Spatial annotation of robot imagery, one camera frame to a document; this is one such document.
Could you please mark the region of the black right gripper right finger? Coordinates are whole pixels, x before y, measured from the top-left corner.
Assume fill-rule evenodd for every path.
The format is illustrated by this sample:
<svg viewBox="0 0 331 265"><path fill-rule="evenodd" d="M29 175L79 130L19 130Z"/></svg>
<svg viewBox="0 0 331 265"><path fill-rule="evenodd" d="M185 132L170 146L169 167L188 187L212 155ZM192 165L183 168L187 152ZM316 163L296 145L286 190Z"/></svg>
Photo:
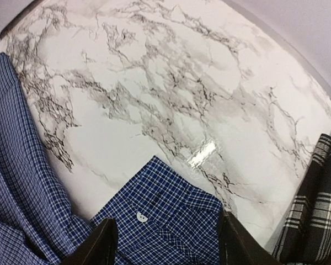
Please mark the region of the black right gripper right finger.
<svg viewBox="0 0 331 265"><path fill-rule="evenodd" d="M232 213L224 210L220 212L218 218L218 241L220 264L280 264L256 242Z"/></svg>

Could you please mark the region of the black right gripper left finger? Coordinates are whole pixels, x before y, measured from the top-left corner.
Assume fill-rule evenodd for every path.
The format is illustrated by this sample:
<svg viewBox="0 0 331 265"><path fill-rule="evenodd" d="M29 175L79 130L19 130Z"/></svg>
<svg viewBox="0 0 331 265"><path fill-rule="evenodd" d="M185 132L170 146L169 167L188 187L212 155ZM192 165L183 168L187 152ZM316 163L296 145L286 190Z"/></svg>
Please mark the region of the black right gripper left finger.
<svg viewBox="0 0 331 265"><path fill-rule="evenodd" d="M104 219L61 265L111 265L115 262L118 228L115 219Z"/></svg>

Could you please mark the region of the blue checked shirt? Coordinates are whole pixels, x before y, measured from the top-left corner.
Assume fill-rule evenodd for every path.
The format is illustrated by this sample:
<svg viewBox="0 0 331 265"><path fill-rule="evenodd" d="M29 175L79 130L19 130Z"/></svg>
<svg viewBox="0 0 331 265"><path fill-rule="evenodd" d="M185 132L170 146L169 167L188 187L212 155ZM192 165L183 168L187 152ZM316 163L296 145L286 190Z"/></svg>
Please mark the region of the blue checked shirt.
<svg viewBox="0 0 331 265"><path fill-rule="evenodd" d="M0 53L0 264L60 264L103 221L102 264L219 264L221 202L152 157L89 221L51 169L19 78Z"/></svg>

